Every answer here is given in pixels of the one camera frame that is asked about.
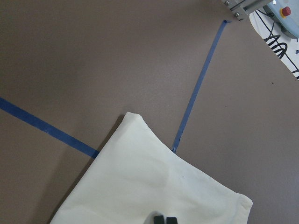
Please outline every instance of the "black object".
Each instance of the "black object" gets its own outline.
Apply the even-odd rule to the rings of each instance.
[[[154,224],[165,224],[164,216],[154,216]]]
[[[175,217],[167,217],[166,224],[178,224],[178,220]]]

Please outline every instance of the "white cloth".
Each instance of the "white cloth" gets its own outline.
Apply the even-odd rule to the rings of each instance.
[[[178,224],[245,224],[251,206],[176,156],[140,115],[128,112],[51,224],[143,224],[153,211]]]

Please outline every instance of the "brown table surface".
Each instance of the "brown table surface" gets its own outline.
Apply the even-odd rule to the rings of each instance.
[[[224,19],[177,155],[253,201],[249,224],[299,220],[299,84],[220,0],[4,1],[0,95],[101,149],[125,112],[171,147]],[[0,110],[1,223],[47,223],[92,163]]]

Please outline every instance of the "blue tape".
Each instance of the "blue tape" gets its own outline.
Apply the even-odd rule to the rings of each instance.
[[[190,97],[190,100],[189,100],[188,106],[187,106],[187,108],[186,108],[186,111],[185,111],[185,113],[184,113],[183,119],[182,119],[181,124],[180,124],[180,126],[179,126],[179,128],[178,128],[178,132],[177,132],[176,138],[174,139],[174,142],[173,142],[173,145],[172,145],[172,148],[171,148],[171,150],[172,150],[174,153],[176,153],[176,151],[177,151],[177,148],[178,148],[179,142],[180,142],[180,140],[181,140],[183,131],[184,131],[185,127],[186,127],[186,124],[187,124],[187,121],[188,121],[188,119],[189,119],[191,110],[192,110],[192,108],[193,108],[195,99],[196,99],[196,97],[197,97],[197,95],[198,95],[198,92],[199,92],[199,89],[200,89],[200,87],[201,87],[202,81],[204,80],[204,77],[205,77],[205,75],[206,75],[206,71],[207,71],[207,69],[208,69],[208,67],[209,67],[209,64],[210,64],[210,62],[211,62],[211,59],[212,59],[213,54],[214,54],[214,52],[215,52],[217,43],[218,43],[218,41],[219,41],[219,39],[220,39],[220,37],[221,37],[221,34],[222,34],[222,32],[223,32],[225,26],[226,26],[228,23],[230,23],[230,21],[224,20],[224,21],[222,22],[222,24],[220,25],[220,27],[219,27],[219,29],[218,29],[218,32],[217,32],[217,34],[216,34],[216,36],[215,36],[215,38],[214,38],[214,41],[213,41],[213,43],[212,43],[212,46],[211,46],[211,48],[210,48],[210,51],[209,51],[209,53],[208,53],[208,55],[207,55],[207,57],[206,57],[206,61],[205,61],[204,66],[203,66],[203,68],[202,68],[202,70],[201,70],[201,72],[200,72],[199,78],[198,78],[198,80],[197,80],[197,82],[196,82],[196,85],[195,85],[195,87],[194,87],[193,93],[192,93],[192,95],[191,95],[191,97]]]
[[[52,137],[79,150],[80,152],[85,153],[86,155],[92,158],[96,158],[97,155],[99,154],[99,151],[91,148],[90,146],[75,139],[74,137],[71,137],[70,135],[64,133],[63,131],[60,131],[59,129],[44,122],[43,120],[40,120],[36,116],[24,111],[23,109],[9,103],[7,100],[1,97],[0,97],[0,109],[6,111],[7,113],[10,113],[11,115],[15,116],[16,118],[22,121],[25,121],[26,123],[32,125],[33,127],[36,127],[43,132],[46,132]]]

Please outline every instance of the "metal bracket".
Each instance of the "metal bracket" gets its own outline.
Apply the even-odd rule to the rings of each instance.
[[[267,5],[272,0],[221,0],[238,20],[245,19],[250,13]]]

